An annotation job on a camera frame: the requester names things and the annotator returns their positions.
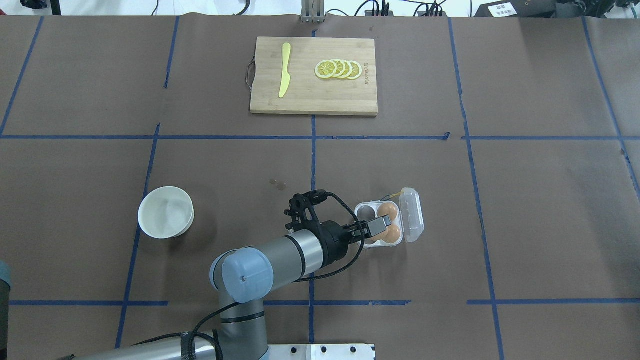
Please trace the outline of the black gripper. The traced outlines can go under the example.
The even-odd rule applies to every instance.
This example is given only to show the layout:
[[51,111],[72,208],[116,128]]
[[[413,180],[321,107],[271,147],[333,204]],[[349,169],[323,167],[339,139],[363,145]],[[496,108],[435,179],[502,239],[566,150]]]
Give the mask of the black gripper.
[[360,235],[365,235],[366,240],[382,240],[387,236],[388,227],[392,225],[389,215],[377,217],[370,221],[361,220],[350,225],[339,225],[334,221],[325,221],[320,224],[319,242],[323,251],[321,268],[342,260],[350,244],[359,241]]

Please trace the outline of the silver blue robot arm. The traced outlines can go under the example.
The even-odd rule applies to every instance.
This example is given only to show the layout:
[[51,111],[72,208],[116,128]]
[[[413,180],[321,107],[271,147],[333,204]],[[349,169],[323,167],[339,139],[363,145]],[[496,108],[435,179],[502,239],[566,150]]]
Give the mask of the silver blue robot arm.
[[269,344],[265,297],[343,259],[352,244],[391,226],[387,216],[339,225],[298,219],[287,235],[227,251],[213,262],[210,280],[220,309],[194,330],[168,333],[125,348],[88,355],[89,360],[373,360],[370,344]]

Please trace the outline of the person seated behind arm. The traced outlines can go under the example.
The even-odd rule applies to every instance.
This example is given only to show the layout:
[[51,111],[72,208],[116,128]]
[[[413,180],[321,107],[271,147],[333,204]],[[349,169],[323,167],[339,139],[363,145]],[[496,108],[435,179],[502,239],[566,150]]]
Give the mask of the person seated behind arm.
[[12,277],[9,265],[0,261],[0,359],[6,360],[9,352],[9,306]]

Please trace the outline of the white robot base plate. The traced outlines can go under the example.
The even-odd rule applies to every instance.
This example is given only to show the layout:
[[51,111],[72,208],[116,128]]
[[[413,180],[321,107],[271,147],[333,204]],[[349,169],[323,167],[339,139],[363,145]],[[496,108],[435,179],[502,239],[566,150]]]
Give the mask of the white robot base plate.
[[375,360],[374,344],[270,344],[263,360]]

